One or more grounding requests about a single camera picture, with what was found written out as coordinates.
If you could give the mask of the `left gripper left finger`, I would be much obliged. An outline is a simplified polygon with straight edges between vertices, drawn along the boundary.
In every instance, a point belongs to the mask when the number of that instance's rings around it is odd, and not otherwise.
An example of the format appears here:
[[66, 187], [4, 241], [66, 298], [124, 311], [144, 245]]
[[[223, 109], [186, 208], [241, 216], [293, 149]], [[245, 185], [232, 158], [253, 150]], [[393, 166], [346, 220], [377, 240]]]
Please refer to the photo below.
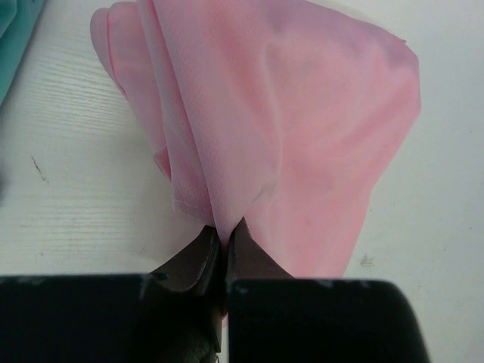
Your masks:
[[1, 279], [3, 362], [214, 362], [221, 244], [205, 227], [149, 273]]

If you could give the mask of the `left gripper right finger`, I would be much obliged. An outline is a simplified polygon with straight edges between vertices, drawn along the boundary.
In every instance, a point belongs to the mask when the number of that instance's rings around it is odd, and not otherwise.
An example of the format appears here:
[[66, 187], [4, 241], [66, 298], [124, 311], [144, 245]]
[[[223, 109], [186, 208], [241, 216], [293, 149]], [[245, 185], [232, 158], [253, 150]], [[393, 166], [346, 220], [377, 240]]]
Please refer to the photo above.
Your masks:
[[226, 272], [231, 362], [427, 362], [414, 311], [393, 283], [295, 278], [233, 230]]

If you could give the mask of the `pink t-shirt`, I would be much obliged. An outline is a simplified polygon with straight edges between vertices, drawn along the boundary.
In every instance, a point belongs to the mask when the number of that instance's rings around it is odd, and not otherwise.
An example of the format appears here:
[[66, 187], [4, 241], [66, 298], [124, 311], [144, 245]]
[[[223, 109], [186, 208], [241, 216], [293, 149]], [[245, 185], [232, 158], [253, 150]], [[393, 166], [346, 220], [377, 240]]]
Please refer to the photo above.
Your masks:
[[399, 37], [308, 1], [133, 1], [93, 14], [176, 212], [240, 221], [295, 277], [339, 278], [420, 113]]

